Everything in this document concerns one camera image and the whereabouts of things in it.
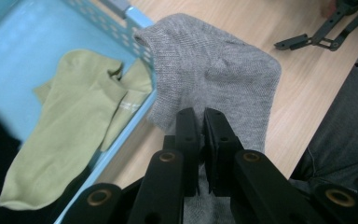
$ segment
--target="black metal bracket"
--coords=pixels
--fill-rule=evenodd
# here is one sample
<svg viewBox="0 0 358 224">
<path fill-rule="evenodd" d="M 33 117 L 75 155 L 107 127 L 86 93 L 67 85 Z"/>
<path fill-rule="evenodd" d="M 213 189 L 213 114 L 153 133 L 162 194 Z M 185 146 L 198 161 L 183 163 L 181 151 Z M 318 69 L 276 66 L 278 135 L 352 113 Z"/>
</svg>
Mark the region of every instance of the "black metal bracket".
<svg viewBox="0 0 358 224">
<path fill-rule="evenodd" d="M 358 223 L 356 194 L 336 185 L 302 194 L 267 156 L 243 149 L 222 112 L 205 109 L 203 134 L 210 192 L 230 197 L 236 223 Z M 197 197 L 200 139 L 193 109 L 180 111 L 176 135 L 165 137 L 142 179 L 125 189 L 91 186 L 62 223 L 183 223 L 184 197 Z"/>
<path fill-rule="evenodd" d="M 319 30 L 316 31 L 313 37 L 308 37 L 308 35 L 306 34 L 299 35 L 278 42 L 274 46 L 276 49 L 280 50 L 295 50 L 304 48 L 308 45 L 313 45 L 324 49 L 330 49 L 331 51 L 335 51 L 339 49 L 347 36 L 356 27 L 358 27 L 358 15 L 344 28 L 344 30 L 335 39 L 329 39 L 326 38 L 326 36 L 341 21 L 344 16 L 350 14 L 350 12 L 353 12 L 355 9 L 358 9 L 358 0 L 341 0 L 334 13 L 325 21 L 325 23 L 319 28 Z"/>
</svg>

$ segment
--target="sock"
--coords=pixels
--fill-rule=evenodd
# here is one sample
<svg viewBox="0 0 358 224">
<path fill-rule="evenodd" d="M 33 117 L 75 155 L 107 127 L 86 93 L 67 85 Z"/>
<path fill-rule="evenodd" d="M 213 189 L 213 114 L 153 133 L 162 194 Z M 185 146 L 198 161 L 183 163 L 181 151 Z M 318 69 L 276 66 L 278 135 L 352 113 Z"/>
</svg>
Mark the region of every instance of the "sock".
<svg viewBox="0 0 358 224">
<path fill-rule="evenodd" d="M 120 82 L 128 91 L 112 118 L 106 136 L 101 144 L 101 151 L 110 148 L 121 131 L 126 127 L 133 114 L 152 91 L 150 69 L 140 59 L 135 61 Z"/>
<path fill-rule="evenodd" d="M 0 206 L 47 206 L 86 168 L 127 93 L 112 76 L 120 66 L 87 50 L 62 57 L 40 119 L 7 172 Z"/>
<path fill-rule="evenodd" d="M 148 120 L 174 134 L 175 115 L 193 107 L 202 127 L 206 107 L 223 112 L 244 148 L 264 152 L 281 67 L 267 53 L 185 14 L 134 34 L 151 49 L 158 96 Z M 200 190 L 208 186 L 200 169 Z M 201 192 L 185 199 L 184 223 L 234 223 L 229 198 Z"/>
</svg>

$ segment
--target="gray sock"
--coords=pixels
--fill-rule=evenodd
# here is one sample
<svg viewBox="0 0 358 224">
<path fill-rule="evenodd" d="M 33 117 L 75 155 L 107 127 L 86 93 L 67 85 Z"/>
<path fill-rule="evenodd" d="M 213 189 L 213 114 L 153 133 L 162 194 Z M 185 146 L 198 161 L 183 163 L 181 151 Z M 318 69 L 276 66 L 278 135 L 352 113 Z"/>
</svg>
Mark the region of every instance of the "gray sock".
<svg viewBox="0 0 358 224">
<path fill-rule="evenodd" d="M 223 112 L 244 148 L 264 151 L 269 112 L 281 67 L 267 53 L 196 18 L 176 14 L 135 33 L 153 53 L 158 97 L 148 119 L 174 134 L 176 113 L 193 107 L 200 125 L 206 107 Z M 233 223 L 229 199 L 185 199 L 185 223 Z"/>
</svg>

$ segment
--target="blue plastic basket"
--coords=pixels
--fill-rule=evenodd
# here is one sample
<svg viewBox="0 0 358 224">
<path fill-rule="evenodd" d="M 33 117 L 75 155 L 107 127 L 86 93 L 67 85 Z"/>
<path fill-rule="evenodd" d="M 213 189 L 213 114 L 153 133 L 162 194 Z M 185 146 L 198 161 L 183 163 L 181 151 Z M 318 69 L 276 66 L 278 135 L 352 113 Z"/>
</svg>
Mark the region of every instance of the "blue plastic basket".
<svg viewBox="0 0 358 224">
<path fill-rule="evenodd" d="M 151 25 L 152 21 L 135 7 L 126 7 L 119 16 L 125 17 L 126 26 L 87 0 L 0 1 L 0 121 L 14 137 L 23 142 L 34 129 L 41 104 L 33 88 L 55 75 L 58 61 L 66 52 L 90 49 L 121 60 L 124 70 L 137 58 L 152 67 L 150 51 L 132 39 L 136 29 Z M 62 221 L 80 192 L 95 182 L 156 95 L 154 89 L 110 149 L 94 157 L 91 175 L 56 223 Z"/>
</svg>

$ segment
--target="wooden table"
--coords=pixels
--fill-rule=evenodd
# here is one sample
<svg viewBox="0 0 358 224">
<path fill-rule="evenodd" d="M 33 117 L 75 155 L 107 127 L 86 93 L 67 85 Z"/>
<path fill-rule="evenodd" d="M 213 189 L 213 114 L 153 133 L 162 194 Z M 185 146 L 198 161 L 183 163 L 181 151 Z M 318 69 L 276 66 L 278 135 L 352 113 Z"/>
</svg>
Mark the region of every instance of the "wooden table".
<svg viewBox="0 0 358 224">
<path fill-rule="evenodd" d="M 358 28 L 336 52 L 313 46 L 279 51 L 274 43 L 297 35 L 313 35 L 325 21 L 321 8 L 328 1 L 132 0 L 131 4 L 152 21 L 179 12 L 197 17 L 264 50 L 280 62 L 282 76 L 271 110 L 266 154 L 289 177 L 358 58 Z M 344 18 L 328 37 L 335 37 L 352 19 L 353 16 Z M 144 133 L 146 144 L 141 141 L 140 149 L 126 157 L 127 165 L 122 169 L 112 165 L 113 173 L 107 169 L 101 181 L 110 176 L 113 182 L 123 186 L 145 173 L 150 156 L 161 147 L 158 141 L 163 132 L 150 124 L 142 125 L 152 133 Z M 121 156 L 117 155 L 114 161 L 120 160 Z"/>
</svg>

